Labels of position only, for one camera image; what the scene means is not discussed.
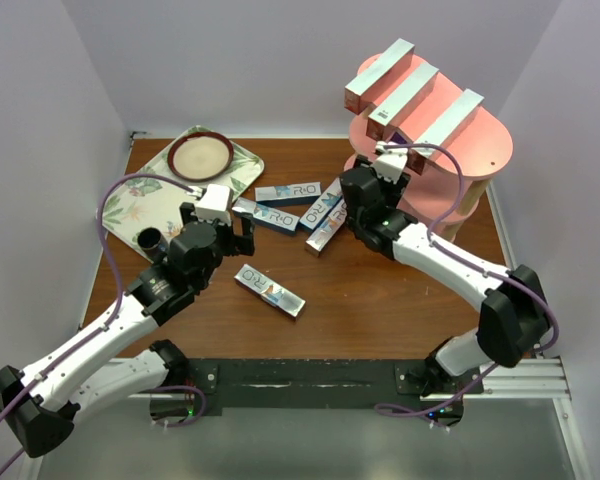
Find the red 3D toothpaste box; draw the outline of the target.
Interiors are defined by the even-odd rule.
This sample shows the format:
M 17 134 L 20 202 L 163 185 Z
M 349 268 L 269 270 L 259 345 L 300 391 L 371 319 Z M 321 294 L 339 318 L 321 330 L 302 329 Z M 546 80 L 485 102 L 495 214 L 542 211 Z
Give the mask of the red 3D toothpaste box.
M 394 80 L 410 68 L 414 51 L 414 44 L 397 39 L 345 86 L 345 108 L 354 114 L 364 111 Z

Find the silver R&O box front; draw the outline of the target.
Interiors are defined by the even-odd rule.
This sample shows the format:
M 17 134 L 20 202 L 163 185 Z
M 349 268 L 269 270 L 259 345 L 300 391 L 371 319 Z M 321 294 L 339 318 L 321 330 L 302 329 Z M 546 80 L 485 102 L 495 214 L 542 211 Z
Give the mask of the silver R&O box front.
M 293 321 L 297 321 L 304 311 L 306 301 L 303 298 L 248 264 L 244 264 L 240 268 L 235 274 L 234 280 L 238 285 Z

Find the purple toothpaste box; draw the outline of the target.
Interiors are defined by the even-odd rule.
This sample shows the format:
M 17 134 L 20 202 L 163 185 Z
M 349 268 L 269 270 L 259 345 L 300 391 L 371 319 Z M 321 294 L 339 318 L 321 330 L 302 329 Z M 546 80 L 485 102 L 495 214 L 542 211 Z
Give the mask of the purple toothpaste box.
M 400 130 L 396 130 L 388 141 L 388 149 L 408 148 L 411 145 L 410 138 Z

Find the dark red toothpaste box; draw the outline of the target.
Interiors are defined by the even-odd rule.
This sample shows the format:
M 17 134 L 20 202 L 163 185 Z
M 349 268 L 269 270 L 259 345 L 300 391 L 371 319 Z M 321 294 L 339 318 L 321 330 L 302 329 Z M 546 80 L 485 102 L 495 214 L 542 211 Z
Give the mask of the dark red toothpaste box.
M 462 94 L 447 107 L 436 120 L 415 140 L 416 144 L 428 144 L 428 147 L 412 148 L 408 152 L 406 166 L 421 175 L 429 161 L 437 160 L 442 153 L 432 145 L 447 149 L 450 144 L 473 121 L 484 97 L 477 92 L 465 89 Z

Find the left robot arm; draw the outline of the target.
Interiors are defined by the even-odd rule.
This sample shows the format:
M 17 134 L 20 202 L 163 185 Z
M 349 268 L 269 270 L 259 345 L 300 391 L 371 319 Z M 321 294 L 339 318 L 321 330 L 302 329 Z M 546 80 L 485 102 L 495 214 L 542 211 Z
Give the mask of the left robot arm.
M 252 215 L 241 217 L 242 232 L 235 233 L 228 202 L 184 202 L 179 210 L 183 226 L 171 240 L 154 227 L 138 234 L 151 264 L 96 320 L 27 367 L 0 369 L 0 422 L 29 457 L 57 448 L 96 405 L 125 393 L 176 392 L 185 385 L 185 358 L 169 341 L 152 345 L 126 373 L 96 378 L 123 349 L 193 304 L 224 258 L 255 251 Z

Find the plain silver toothpaste box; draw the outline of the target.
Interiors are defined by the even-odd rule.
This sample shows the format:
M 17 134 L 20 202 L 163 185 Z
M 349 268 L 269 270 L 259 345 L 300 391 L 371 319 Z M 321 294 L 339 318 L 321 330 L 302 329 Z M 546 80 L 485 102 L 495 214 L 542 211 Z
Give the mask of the plain silver toothpaste box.
M 388 140 L 434 88 L 439 69 L 421 63 L 368 116 L 366 136 Z

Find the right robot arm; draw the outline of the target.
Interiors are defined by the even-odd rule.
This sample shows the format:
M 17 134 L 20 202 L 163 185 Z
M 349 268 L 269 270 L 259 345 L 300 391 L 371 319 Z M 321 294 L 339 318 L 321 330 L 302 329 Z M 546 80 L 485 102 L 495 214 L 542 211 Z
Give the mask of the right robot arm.
M 425 394 L 446 393 L 461 376 L 488 362 L 513 368 L 555 323 L 537 273 L 493 264 L 429 232 L 399 209 L 410 177 L 381 161 L 355 156 L 339 181 L 346 225 L 368 249 L 413 267 L 461 296 L 479 314 L 476 328 L 451 337 L 424 360 L 412 379 Z

